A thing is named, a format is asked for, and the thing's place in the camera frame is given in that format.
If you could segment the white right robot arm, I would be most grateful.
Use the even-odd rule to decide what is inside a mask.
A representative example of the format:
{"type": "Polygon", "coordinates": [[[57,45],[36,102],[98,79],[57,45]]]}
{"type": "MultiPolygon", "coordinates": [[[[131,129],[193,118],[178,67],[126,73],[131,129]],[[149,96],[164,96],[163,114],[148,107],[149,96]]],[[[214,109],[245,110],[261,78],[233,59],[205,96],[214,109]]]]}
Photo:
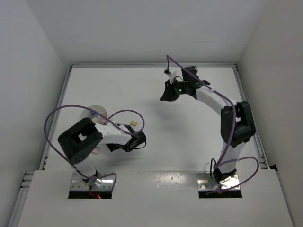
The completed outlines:
{"type": "Polygon", "coordinates": [[[256,128],[247,101],[236,102],[225,97],[213,89],[208,81],[200,80],[197,72],[195,66],[185,67],[181,70],[182,79],[177,80],[177,70],[167,67],[164,73],[168,75],[169,80],[165,82],[165,90],[160,99],[172,102],[180,95],[189,95],[219,114],[223,148],[211,175],[217,183],[220,183],[235,175],[236,161],[245,144],[255,135],[256,128]]]}

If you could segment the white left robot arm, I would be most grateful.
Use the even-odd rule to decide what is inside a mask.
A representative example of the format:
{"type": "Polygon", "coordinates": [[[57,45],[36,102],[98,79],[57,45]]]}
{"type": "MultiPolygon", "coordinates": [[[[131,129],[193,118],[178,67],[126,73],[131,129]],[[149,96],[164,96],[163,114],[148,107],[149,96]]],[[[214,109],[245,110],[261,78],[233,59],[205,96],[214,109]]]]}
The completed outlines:
{"type": "Polygon", "coordinates": [[[63,132],[57,141],[68,163],[88,182],[98,177],[89,158],[95,148],[105,145],[111,152],[118,149],[131,152],[145,146],[147,139],[144,132],[135,132],[131,125],[99,124],[84,118],[63,132]]]}

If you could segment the pink silver usb stick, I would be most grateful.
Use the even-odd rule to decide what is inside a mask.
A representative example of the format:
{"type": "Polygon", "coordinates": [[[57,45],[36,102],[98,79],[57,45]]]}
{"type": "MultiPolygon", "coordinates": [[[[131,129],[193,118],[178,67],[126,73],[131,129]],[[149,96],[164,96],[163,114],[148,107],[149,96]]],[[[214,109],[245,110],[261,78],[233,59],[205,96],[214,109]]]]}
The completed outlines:
{"type": "Polygon", "coordinates": [[[95,148],[93,151],[92,151],[93,154],[95,155],[98,155],[99,154],[99,149],[98,148],[95,148]]]}

